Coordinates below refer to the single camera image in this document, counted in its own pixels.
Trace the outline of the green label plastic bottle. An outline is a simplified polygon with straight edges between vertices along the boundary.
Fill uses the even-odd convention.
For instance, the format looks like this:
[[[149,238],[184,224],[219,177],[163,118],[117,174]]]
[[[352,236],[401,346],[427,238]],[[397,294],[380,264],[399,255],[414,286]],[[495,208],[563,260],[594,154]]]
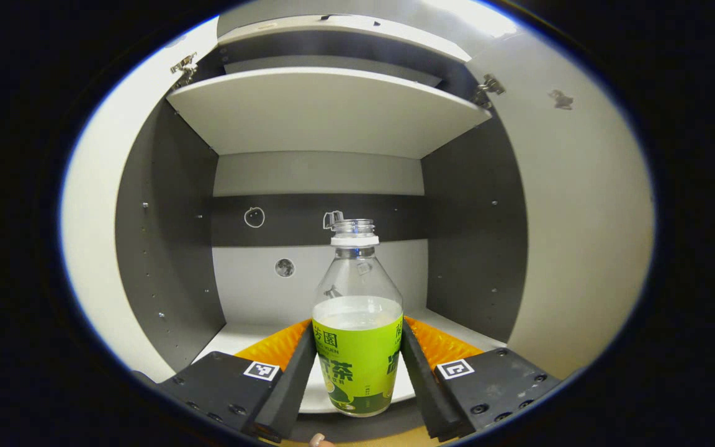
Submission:
[[[379,261],[374,221],[327,212],[334,258],[315,289],[312,325],[327,396],[369,418],[389,408],[403,338],[403,296]]]

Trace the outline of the white door with slot handle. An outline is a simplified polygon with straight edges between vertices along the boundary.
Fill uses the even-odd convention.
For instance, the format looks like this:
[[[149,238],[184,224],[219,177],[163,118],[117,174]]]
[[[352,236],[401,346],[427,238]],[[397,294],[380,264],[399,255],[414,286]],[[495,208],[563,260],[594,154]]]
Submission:
[[[185,56],[217,44],[218,16],[188,29],[117,80],[85,122],[68,163],[60,201],[63,263],[88,327],[120,367],[152,380],[173,375],[128,303],[117,265],[117,193],[131,147],[151,110],[181,73]]]

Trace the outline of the white and grey cabinet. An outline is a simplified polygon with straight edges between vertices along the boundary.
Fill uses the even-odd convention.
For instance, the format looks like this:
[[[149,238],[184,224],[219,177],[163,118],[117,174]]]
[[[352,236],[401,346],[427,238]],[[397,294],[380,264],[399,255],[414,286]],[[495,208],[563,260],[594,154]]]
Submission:
[[[314,14],[399,22],[446,38],[472,58],[492,39],[423,4],[386,3],[370,11],[348,2],[247,5],[217,15],[217,37],[242,25]],[[437,316],[508,342],[527,275],[528,221],[496,94],[488,107],[479,106],[491,119],[419,160],[326,151],[219,155],[167,99],[225,74],[321,67],[388,74],[474,104],[485,74],[474,73],[469,61],[411,43],[322,32],[217,43],[196,63],[194,76],[179,77],[139,130],[115,213],[128,303],[172,376],[208,354],[222,332],[309,318],[333,256],[322,220],[335,210],[374,220],[377,254],[408,314]],[[127,372],[151,391],[165,380]]]

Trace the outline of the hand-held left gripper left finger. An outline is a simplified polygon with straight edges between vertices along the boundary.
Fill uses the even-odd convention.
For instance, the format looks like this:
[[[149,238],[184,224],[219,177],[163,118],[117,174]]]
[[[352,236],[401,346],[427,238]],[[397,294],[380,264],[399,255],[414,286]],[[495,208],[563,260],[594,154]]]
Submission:
[[[315,357],[308,319],[237,354],[211,351],[156,392],[227,433],[278,443],[292,433]]]

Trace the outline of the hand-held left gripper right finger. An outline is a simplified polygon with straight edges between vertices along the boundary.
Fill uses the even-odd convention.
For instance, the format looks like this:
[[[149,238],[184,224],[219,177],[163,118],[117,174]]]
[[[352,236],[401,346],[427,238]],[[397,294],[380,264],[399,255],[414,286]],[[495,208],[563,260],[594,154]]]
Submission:
[[[561,384],[510,348],[482,351],[405,317],[401,356],[431,438],[485,433],[533,407]]]

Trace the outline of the metal door hinge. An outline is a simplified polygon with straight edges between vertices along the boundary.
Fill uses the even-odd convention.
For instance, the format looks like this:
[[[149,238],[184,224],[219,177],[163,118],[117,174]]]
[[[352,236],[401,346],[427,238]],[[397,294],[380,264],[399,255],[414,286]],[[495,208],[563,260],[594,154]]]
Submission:
[[[496,94],[501,96],[506,93],[505,87],[493,74],[485,74],[484,81],[477,85],[471,101],[482,107],[488,107],[491,104],[491,96]]]
[[[196,63],[197,53],[191,53],[181,59],[175,65],[170,67],[170,73],[179,73],[179,76],[184,79],[191,79],[197,71]]]

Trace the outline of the long ceiling light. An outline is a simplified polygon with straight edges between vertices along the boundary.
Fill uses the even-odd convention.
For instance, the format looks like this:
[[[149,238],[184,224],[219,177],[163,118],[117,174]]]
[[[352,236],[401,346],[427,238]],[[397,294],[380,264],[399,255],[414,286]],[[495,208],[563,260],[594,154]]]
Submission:
[[[483,35],[493,38],[513,35],[518,26],[501,12],[479,0],[422,0],[426,5],[448,12]]]

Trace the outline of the white cabinet shelf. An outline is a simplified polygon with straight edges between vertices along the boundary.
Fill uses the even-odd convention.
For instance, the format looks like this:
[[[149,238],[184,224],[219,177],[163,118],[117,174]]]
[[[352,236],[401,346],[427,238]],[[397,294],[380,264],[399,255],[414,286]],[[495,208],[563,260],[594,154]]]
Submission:
[[[454,94],[343,68],[226,74],[167,99],[219,155],[326,151],[419,160],[492,118]]]

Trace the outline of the white door with bar handle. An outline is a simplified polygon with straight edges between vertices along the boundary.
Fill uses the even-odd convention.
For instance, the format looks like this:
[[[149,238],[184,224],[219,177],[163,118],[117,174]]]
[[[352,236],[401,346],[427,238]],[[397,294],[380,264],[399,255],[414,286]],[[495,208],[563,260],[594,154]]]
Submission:
[[[528,221],[522,303],[508,345],[564,379],[633,311],[655,241],[652,182],[626,112],[587,68],[532,31],[494,37],[469,68],[499,79]]]

